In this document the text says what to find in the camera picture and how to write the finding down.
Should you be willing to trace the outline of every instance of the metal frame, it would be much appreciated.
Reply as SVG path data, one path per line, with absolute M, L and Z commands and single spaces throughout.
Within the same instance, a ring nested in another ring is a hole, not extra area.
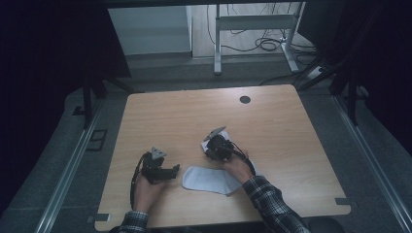
M 346 114 L 347 109 L 343 100 L 335 95 L 332 95 L 331 98 L 336 108 L 338 109 L 346 127 L 348 128 L 349 133 L 357 144 L 360 150 L 360 154 L 362 155 L 367 167 L 369 168 L 369 171 L 371 172 L 373 178 L 381 189 L 382 194 L 385 196 L 389 206 L 394 212 L 394 215 L 398 223 L 400 224 L 400 227 L 402 228 L 403 232 L 411 233 L 412 216 L 409 213 L 408 207 L 403 202 L 399 193 L 385 174 L 383 168 L 376 159 L 375 153 L 373 152 L 367 141 L 364 139 L 361 130 L 355 124 L 353 124 L 352 120 Z
M 228 30 L 264 30 L 264 29 L 289 29 L 289 35 L 285 43 L 282 43 L 282 51 L 293 73 L 298 72 L 297 64 L 291 53 L 291 44 L 303 2 L 293 15 L 270 16 L 228 16 L 221 17 L 220 5 L 216 5 L 216 43 L 215 43 L 215 75 L 222 73 L 221 31 Z
M 96 125 L 101 109 L 103 108 L 104 100 L 96 100 L 94 107 L 94 116 L 90 120 L 90 125 L 88 128 L 84 129 L 82 136 L 76 145 L 75 150 L 73 151 L 69 162 L 64 169 L 58 184 L 56 185 L 51 199 L 48 203 L 48 206 L 45 208 L 43 215 L 35 229 L 35 233 L 48 233 L 52 231 L 52 227 L 57 218 L 57 215 L 60 211 L 63 201 L 66 197 L 67 192 L 69 191 L 70 184 L 72 183 L 76 171 L 79 167 L 80 162 L 82 161 L 83 154 L 85 153 L 87 143 L 90 139 L 90 136 L 93 132 L 94 126 Z

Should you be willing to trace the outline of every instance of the table surface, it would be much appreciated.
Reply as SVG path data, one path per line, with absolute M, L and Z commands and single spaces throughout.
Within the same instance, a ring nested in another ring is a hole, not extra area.
M 241 103 L 241 96 L 251 102 Z M 153 146 L 167 153 L 163 168 L 181 164 L 181 170 L 151 209 L 149 227 L 261 220 L 242 188 L 224 196 L 182 187 L 189 166 L 221 169 L 204 155 L 200 143 L 224 125 L 231 141 L 249 152 L 301 216 L 351 211 L 336 205 L 335 198 L 345 194 L 293 86 L 142 93 L 127 100 L 98 211 L 111 219 L 96 221 L 96 229 L 120 225 L 130 211 L 130 180 L 142 154 Z

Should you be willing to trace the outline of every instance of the plaid shirt sleeve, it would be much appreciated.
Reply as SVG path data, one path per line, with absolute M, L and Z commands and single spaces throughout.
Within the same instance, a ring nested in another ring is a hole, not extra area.
M 272 232 L 309 233 L 300 216 L 284 202 L 282 191 L 265 177 L 256 176 L 243 188 Z
M 140 233 L 146 232 L 148 224 L 148 214 L 131 211 L 124 216 L 120 227 L 120 233 Z

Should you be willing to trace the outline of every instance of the person's left hand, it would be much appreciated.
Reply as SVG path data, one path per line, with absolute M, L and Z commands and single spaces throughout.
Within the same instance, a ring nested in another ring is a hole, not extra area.
M 147 213 L 166 185 L 165 181 L 150 184 L 144 176 L 139 174 L 134 189 L 133 211 Z

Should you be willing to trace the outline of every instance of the handheld device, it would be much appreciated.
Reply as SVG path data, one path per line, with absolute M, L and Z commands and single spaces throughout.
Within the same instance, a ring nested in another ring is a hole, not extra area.
M 152 152 L 146 152 L 142 155 L 139 163 L 134 171 L 133 178 L 131 180 L 130 187 L 130 205 L 133 208 L 134 205 L 134 189 L 136 186 L 136 178 L 139 173 L 148 180 L 149 183 L 154 184 L 156 181 L 166 181 L 175 179 L 180 168 L 180 164 L 174 166 L 171 169 L 163 169 L 161 165 L 164 161 L 164 156 L 167 154 L 155 147 L 152 147 Z
M 239 156 L 246 164 L 248 164 L 251 169 L 252 174 L 255 176 L 255 167 L 251 160 L 246 156 L 246 154 L 241 151 L 233 142 L 230 142 L 220 133 L 225 130 L 225 126 L 213 130 L 205 139 L 204 142 L 208 141 L 207 149 L 205 151 L 206 156 L 213 160 L 227 161 L 233 154 Z

